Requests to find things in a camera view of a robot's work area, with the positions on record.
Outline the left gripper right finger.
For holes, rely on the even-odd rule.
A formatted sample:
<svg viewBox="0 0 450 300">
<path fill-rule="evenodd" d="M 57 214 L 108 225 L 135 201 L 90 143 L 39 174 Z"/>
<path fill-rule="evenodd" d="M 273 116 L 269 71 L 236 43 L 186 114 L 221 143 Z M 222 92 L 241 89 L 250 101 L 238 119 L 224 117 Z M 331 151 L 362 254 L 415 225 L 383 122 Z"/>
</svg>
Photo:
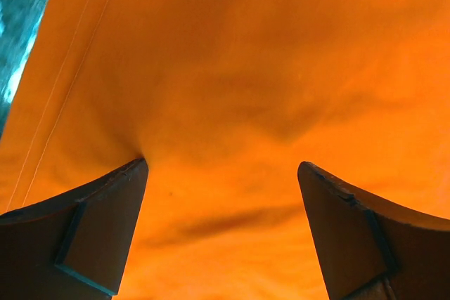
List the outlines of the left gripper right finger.
<svg viewBox="0 0 450 300">
<path fill-rule="evenodd" d="M 329 299 L 448 299 L 449 220 L 297 170 Z"/>
</svg>

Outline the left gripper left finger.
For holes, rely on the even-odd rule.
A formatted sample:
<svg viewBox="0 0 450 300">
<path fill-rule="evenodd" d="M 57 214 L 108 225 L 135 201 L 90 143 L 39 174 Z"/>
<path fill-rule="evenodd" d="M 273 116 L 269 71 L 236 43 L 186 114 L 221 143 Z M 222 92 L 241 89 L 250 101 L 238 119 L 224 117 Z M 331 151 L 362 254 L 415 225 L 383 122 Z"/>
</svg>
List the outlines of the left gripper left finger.
<svg viewBox="0 0 450 300">
<path fill-rule="evenodd" d="M 111 299 L 148 178 L 144 159 L 1 215 L 2 299 Z"/>
</svg>

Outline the orange t shirt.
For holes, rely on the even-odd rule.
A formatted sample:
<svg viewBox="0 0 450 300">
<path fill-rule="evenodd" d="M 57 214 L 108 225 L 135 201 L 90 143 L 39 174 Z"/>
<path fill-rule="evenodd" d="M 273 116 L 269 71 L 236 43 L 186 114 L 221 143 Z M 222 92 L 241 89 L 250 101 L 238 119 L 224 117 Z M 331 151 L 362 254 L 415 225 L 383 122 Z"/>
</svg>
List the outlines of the orange t shirt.
<svg viewBox="0 0 450 300">
<path fill-rule="evenodd" d="M 325 299 L 301 162 L 449 216 L 449 0 L 49 0 L 1 211 L 137 157 L 120 299 Z"/>
</svg>

